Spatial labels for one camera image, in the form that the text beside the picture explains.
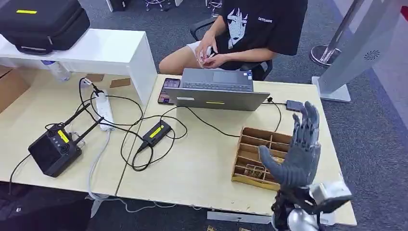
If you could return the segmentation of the person's right hand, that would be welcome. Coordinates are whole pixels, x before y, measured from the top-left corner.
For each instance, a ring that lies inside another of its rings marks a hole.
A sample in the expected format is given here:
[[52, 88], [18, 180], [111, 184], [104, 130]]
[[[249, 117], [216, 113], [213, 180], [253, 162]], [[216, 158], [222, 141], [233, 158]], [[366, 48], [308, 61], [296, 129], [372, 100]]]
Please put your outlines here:
[[208, 30], [195, 49], [196, 58], [200, 66], [202, 66], [205, 58], [212, 57], [214, 53], [218, 53], [215, 35], [214, 31]]

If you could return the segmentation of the person's left hand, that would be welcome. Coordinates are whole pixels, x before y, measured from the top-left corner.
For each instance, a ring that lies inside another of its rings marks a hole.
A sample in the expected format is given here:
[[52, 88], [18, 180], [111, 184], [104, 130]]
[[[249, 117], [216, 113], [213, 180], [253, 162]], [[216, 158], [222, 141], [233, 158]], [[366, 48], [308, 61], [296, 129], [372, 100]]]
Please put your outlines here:
[[215, 69], [219, 68], [227, 61], [228, 61], [227, 54], [217, 54], [215, 56], [205, 58], [202, 62], [202, 67], [207, 69]]

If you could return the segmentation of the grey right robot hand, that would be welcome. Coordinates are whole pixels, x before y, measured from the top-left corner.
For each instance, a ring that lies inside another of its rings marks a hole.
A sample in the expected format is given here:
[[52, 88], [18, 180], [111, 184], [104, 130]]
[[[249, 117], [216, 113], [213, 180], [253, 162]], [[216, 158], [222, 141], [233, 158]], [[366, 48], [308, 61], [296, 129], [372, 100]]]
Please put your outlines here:
[[309, 101], [301, 109], [302, 118], [293, 115], [294, 128], [290, 147], [284, 161], [275, 161], [269, 148], [258, 147], [261, 163], [281, 187], [310, 185], [316, 175], [321, 145], [319, 143], [319, 112]]

